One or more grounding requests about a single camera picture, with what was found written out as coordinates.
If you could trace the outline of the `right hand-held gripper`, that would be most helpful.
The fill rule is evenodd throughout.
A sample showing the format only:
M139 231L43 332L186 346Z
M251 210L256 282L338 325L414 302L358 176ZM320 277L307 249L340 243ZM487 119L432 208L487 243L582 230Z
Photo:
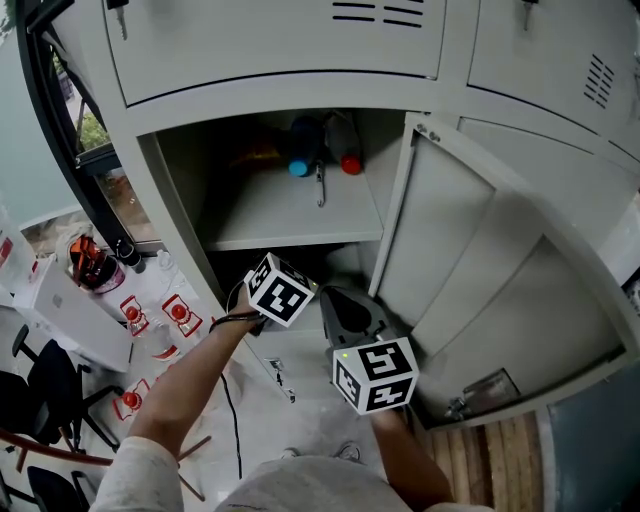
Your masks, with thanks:
M322 289L320 308L331 383L343 398L360 415L407 405L419 369L409 339L396 334L384 309L338 286Z

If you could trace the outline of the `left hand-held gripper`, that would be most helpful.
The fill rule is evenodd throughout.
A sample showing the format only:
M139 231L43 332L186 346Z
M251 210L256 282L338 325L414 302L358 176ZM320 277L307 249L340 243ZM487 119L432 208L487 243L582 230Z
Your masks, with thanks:
M288 328L316 295L318 284L268 252L244 277L250 306Z

